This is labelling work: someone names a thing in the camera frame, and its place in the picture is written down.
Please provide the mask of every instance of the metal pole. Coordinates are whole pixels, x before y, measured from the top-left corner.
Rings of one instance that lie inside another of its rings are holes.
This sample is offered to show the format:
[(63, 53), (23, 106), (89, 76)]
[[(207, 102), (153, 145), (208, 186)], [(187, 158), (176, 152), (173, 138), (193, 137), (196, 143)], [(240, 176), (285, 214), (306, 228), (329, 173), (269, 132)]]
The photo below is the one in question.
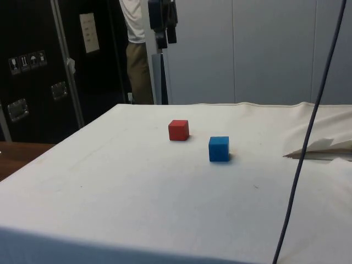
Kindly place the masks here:
[(69, 52), (68, 52), (64, 27), (62, 24), (60, 8), (59, 8), (59, 4), (58, 4), (57, 0), (50, 0), (50, 4), (51, 4), (51, 8), (52, 8), (53, 15), (54, 15), (55, 26), (56, 26), (57, 36), (59, 39), (62, 59), (65, 64), (65, 71), (66, 71), (66, 76), (68, 79), (68, 86), (71, 91), (71, 98), (72, 98), (72, 102), (73, 102), (73, 107), (75, 109), (78, 127), (81, 129), (82, 127), (84, 127), (84, 119), (83, 119), (83, 114), (82, 114), (82, 110), (81, 110), (81, 105), (79, 102), (75, 79), (74, 79), (72, 72), (68, 68), (69, 66), (67, 65), (67, 59), (69, 58)]
[(7, 142), (12, 142), (11, 134), (9, 127), (7, 126), (6, 118), (4, 115), (4, 111), (2, 109), (1, 101), (0, 101), (0, 128), (2, 129), (2, 132), (4, 133), (5, 140)]

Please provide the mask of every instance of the khaki pants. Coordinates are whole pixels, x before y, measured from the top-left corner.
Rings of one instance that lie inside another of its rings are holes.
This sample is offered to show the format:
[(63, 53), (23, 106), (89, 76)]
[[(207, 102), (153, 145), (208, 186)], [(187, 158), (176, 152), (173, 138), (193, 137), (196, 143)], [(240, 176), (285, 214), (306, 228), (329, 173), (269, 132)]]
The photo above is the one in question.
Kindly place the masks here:
[(135, 103), (152, 105), (153, 93), (145, 43), (129, 42), (127, 49), (127, 74)]

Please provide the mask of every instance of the white sign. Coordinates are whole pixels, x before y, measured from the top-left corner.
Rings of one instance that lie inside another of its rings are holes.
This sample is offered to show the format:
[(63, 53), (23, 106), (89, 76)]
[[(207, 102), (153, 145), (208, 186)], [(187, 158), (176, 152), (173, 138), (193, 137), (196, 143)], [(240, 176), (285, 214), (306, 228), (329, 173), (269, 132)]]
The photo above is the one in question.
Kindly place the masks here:
[(82, 27), (84, 45), (86, 47), (86, 53), (98, 51), (100, 48), (99, 48), (97, 31), (95, 28), (94, 14), (93, 13), (80, 14), (79, 18), (81, 20), (81, 27)]

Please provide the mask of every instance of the black cabinet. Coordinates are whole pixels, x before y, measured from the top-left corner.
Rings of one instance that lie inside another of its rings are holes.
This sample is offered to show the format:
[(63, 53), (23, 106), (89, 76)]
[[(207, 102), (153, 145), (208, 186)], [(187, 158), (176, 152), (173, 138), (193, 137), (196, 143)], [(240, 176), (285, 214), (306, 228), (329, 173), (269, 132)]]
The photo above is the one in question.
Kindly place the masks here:
[[(82, 14), (94, 16), (93, 52)], [(13, 141), (58, 143), (125, 102), (128, 38), (118, 1), (2, 0), (0, 22), (0, 101)]]
[(0, 100), (12, 140), (58, 143), (78, 125), (50, 1), (2, 0), (0, 17)]
[[(74, 79), (85, 124), (125, 102), (120, 66), (125, 64), (128, 40), (117, 8), (117, 0), (113, 6), (106, 0), (58, 0), (69, 57), (75, 61)], [(93, 52), (85, 47), (83, 34), (90, 34), (81, 23), (80, 15), (85, 14), (90, 14), (95, 24), (99, 49)]]

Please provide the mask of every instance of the red cube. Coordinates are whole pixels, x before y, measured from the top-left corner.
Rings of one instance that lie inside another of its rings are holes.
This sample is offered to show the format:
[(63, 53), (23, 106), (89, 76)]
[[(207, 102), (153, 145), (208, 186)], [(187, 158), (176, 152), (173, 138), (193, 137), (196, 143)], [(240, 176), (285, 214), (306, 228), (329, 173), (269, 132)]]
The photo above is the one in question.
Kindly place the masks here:
[(188, 120), (173, 120), (169, 124), (170, 140), (185, 141), (189, 137)]

